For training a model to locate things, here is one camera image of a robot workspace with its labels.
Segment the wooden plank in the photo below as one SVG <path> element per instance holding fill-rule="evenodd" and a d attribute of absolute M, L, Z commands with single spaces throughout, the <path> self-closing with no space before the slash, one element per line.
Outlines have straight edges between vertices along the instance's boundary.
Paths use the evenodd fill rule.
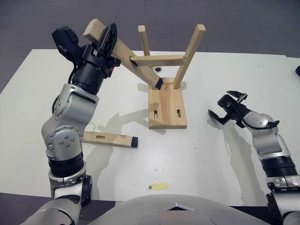
<path fill-rule="evenodd" d="M 192 58 L 204 36 L 204 33 L 205 33 L 204 25 L 198 24 L 195 28 L 195 31 L 192 35 L 192 38 L 187 47 L 187 51 L 185 53 L 185 57 L 186 57 L 185 64 L 179 67 L 178 72 L 176 74 L 176 77 L 174 80 L 174 88 L 175 89 L 180 88 L 180 84 L 183 79 L 183 76 L 185 75 L 190 62 L 192 61 Z"/>
<path fill-rule="evenodd" d="M 142 44 L 142 50 L 144 51 L 144 55 L 150 55 L 149 43 L 146 34 L 146 28 L 144 25 L 138 26 L 140 40 Z"/>
<path fill-rule="evenodd" d="M 186 128 L 181 88 L 174 89 L 174 78 L 163 80 L 161 90 L 148 88 L 149 128 Z"/>
<path fill-rule="evenodd" d="M 180 66 L 185 62 L 184 55 L 153 55 L 153 56 L 132 56 L 130 60 L 139 66 Z"/>
<path fill-rule="evenodd" d="M 115 135 L 108 133 L 85 131 L 83 135 L 83 142 L 95 144 L 108 144 L 112 146 L 136 148 L 138 138 L 126 135 Z"/>
<path fill-rule="evenodd" d="M 97 44 L 104 29 L 104 24 L 98 19 L 93 19 L 85 29 L 83 35 L 93 43 Z M 161 83 L 159 76 L 154 73 L 151 68 L 138 67 L 129 60 L 130 56 L 135 56 L 135 54 L 120 39 L 118 39 L 115 45 L 112 56 L 120 59 L 123 66 L 140 77 L 151 87 L 155 87 L 156 84 Z"/>

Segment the wooden leg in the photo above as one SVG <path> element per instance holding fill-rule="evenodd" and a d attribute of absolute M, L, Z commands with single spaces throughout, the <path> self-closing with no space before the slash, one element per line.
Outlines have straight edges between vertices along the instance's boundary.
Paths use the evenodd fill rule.
<path fill-rule="evenodd" d="M 174 88 L 175 89 L 180 88 L 180 84 L 183 79 L 183 76 L 185 75 L 190 62 L 192 61 L 192 58 L 197 50 L 197 47 L 199 46 L 199 44 L 203 38 L 204 33 L 205 33 L 204 25 L 198 24 L 196 26 L 193 36 L 188 44 L 187 51 L 185 53 L 185 57 L 186 57 L 185 63 L 184 63 L 184 65 L 179 67 L 179 70 L 176 74 L 176 77 L 174 80 Z"/>
<path fill-rule="evenodd" d="M 104 29 L 104 24 L 102 24 L 98 19 L 93 19 L 85 29 L 83 35 L 93 43 L 97 44 Z M 135 54 L 120 39 L 118 39 L 112 55 L 120 59 L 123 66 L 140 77 L 148 85 L 150 85 L 151 87 L 156 87 L 158 89 L 161 88 L 162 79 L 160 79 L 159 76 L 154 73 L 151 68 L 138 67 L 133 64 L 129 58 L 131 56 L 135 56 Z"/>
<path fill-rule="evenodd" d="M 139 29 L 139 35 L 140 35 L 140 40 L 142 44 L 142 50 L 144 51 L 144 55 L 150 55 L 150 50 L 149 50 L 149 44 L 148 44 L 148 39 L 147 39 L 147 34 L 146 34 L 146 28 L 144 25 L 138 26 Z"/>
<path fill-rule="evenodd" d="M 108 133 L 85 131 L 83 142 L 95 144 L 108 144 L 112 146 L 136 148 L 138 143 L 137 137 L 126 135 L 115 135 Z"/>

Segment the yellow sticky note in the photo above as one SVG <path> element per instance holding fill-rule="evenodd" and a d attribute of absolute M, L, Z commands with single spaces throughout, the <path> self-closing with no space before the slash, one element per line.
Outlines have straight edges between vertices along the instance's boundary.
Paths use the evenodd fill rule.
<path fill-rule="evenodd" d="M 159 191 L 159 190 L 165 190 L 169 188 L 168 183 L 160 183 L 160 184 L 151 184 L 151 190 Z"/>

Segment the cable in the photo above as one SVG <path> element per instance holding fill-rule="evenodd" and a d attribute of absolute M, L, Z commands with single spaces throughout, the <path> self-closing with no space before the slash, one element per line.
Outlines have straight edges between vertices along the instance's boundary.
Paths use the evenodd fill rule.
<path fill-rule="evenodd" d="M 54 113 L 54 107 L 55 107 L 55 103 L 58 99 L 59 95 L 56 97 L 56 99 L 54 100 L 53 104 L 52 104 L 52 114 Z"/>
<path fill-rule="evenodd" d="M 270 123 L 273 123 L 272 126 L 269 125 L 268 127 L 253 127 L 253 126 L 251 126 L 250 124 L 248 124 L 248 123 L 243 119 L 243 116 L 240 114 L 239 110 L 238 110 L 234 105 L 232 105 L 232 107 L 234 108 L 234 110 L 236 111 L 236 113 L 241 117 L 241 120 L 242 120 L 248 127 L 252 128 L 252 129 L 255 129 L 255 130 L 267 130 L 267 129 L 273 129 L 273 128 L 277 127 L 277 125 L 278 125 L 278 123 L 279 123 L 279 121 L 277 120 L 277 121 L 275 121 L 275 122 L 268 122 L 268 125 L 269 125 Z"/>
<path fill-rule="evenodd" d="M 72 72 L 71 72 L 71 74 L 69 76 L 69 79 L 67 80 L 67 83 L 71 83 L 73 75 L 74 75 L 74 73 L 75 73 L 75 71 L 77 69 L 77 65 L 74 62 L 73 62 L 73 65 L 74 65 L 74 68 L 73 68 L 73 70 L 72 70 Z"/>
<path fill-rule="evenodd" d="M 73 70 L 72 70 L 72 72 L 71 72 L 71 74 L 70 74 L 70 76 L 69 76 L 69 79 L 67 80 L 67 83 L 71 83 L 72 78 L 73 78 L 73 75 L 74 75 L 74 73 L 75 73 L 75 71 L 76 71 L 76 69 L 77 69 L 77 65 L 76 65 L 74 62 L 72 62 L 72 63 L 73 63 L 73 65 L 74 65 L 74 68 L 73 68 Z M 54 107 L 55 107 L 55 103 L 56 103 L 58 97 L 59 97 L 59 95 L 58 95 L 58 96 L 55 98 L 55 100 L 53 101 L 53 104 L 52 104 L 52 114 L 54 113 Z"/>

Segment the white table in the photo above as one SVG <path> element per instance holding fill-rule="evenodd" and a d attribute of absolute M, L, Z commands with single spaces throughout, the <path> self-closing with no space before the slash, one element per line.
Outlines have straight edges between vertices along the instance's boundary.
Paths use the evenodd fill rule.
<path fill-rule="evenodd" d="M 155 54 L 176 54 L 155 52 Z M 32 50 L 0 95 L 0 192 L 50 196 L 40 130 L 72 64 L 56 50 Z M 175 76 L 164 67 L 161 77 Z M 218 126 L 210 108 L 227 90 L 249 96 L 248 108 L 280 120 L 279 132 L 300 170 L 300 81 L 285 56 L 197 52 L 184 78 L 187 129 L 149 130 L 147 86 L 123 66 L 104 80 L 86 130 L 139 137 L 137 149 L 84 144 L 94 199 L 124 201 L 157 193 L 201 196 L 228 205 L 266 205 L 268 193 L 251 134 Z M 150 191 L 151 183 L 169 188 Z"/>

